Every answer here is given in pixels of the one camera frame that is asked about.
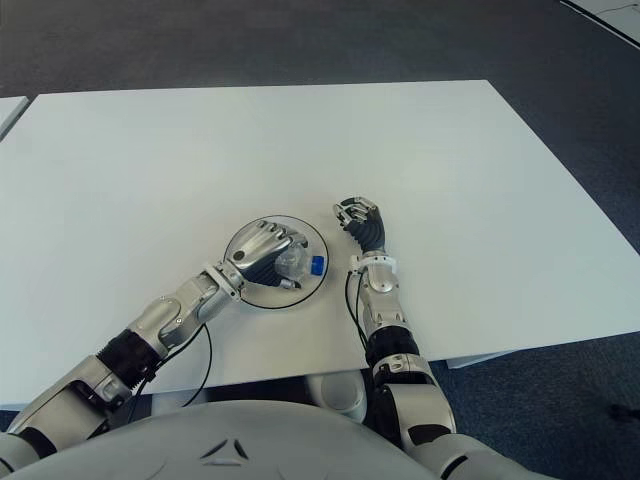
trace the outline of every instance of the robot forearm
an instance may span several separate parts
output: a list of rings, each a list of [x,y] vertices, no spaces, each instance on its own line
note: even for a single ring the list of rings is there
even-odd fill
[[[429,364],[420,356],[398,300],[396,262],[384,249],[378,208],[353,197],[334,206],[343,229],[362,247],[352,259],[360,274],[367,363],[375,391],[370,402],[374,429],[438,478],[448,480],[548,479],[532,473],[483,443],[455,433],[449,402]]]
[[[225,306],[239,301],[245,280],[277,285],[275,258],[306,243],[278,224],[256,222],[215,267],[153,301],[97,355],[90,355],[31,402],[0,434],[0,477],[76,445],[109,428],[108,420],[143,380],[150,380],[171,349],[186,342]]]
[[[239,299],[242,281],[228,262],[206,266],[175,293],[152,302],[97,355],[85,358],[38,396],[7,432],[42,458],[106,431],[110,416],[131,397],[136,385],[155,375],[172,348]],[[23,466],[16,464],[18,459],[4,456],[0,458],[12,469]]]

